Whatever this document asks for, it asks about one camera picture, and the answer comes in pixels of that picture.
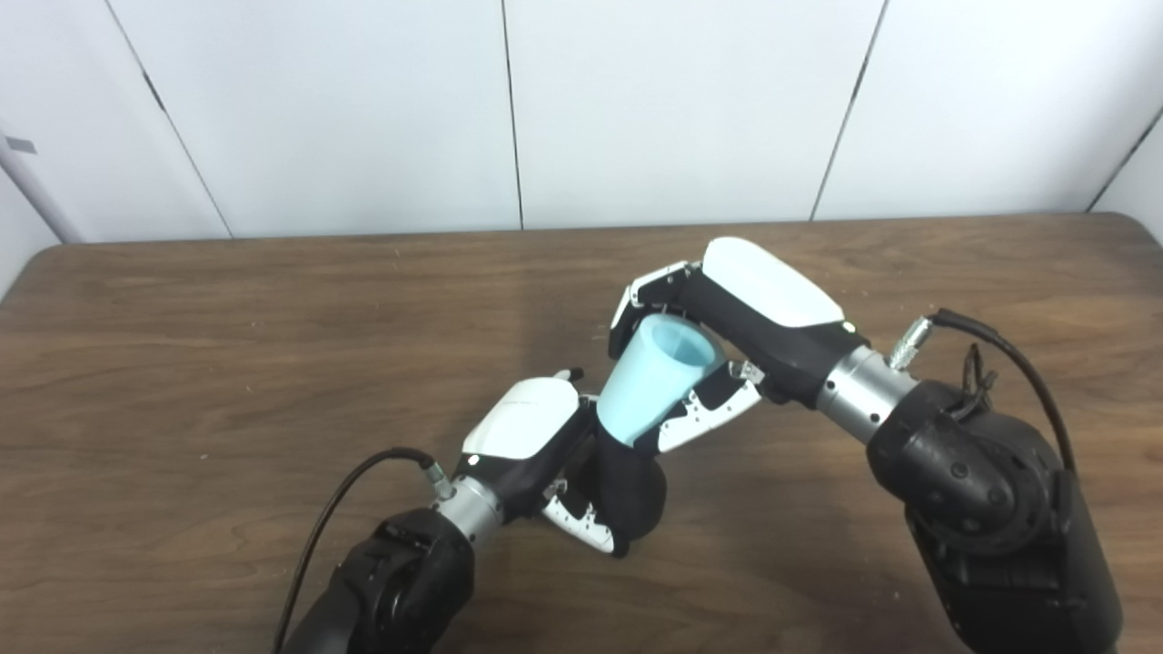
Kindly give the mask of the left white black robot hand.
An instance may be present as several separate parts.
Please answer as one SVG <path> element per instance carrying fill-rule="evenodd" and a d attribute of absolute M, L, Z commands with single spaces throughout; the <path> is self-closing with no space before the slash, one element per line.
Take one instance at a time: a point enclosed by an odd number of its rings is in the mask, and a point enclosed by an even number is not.
<path fill-rule="evenodd" d="M 629 540 L 602 500 L 619 443 L 598 419 L 579 370 L 516 382 L 470 431 L 435 509 L 480 548 L 500 527 L 542 517 L 582 543 L 623 559 Z"/>

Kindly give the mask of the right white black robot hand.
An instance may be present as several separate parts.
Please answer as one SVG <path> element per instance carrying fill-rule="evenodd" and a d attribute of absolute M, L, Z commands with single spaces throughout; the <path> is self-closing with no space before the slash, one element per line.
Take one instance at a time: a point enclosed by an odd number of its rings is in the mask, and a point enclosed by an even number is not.
<path fill-rule="evenodd" d="M 832 410 L 870 347 L 809 278 L 751 241 L 718 237 L 700 261 L 626 286 L 608 353 L 599 420 L 619 445 L 657 454 L 763 399 Z"/>

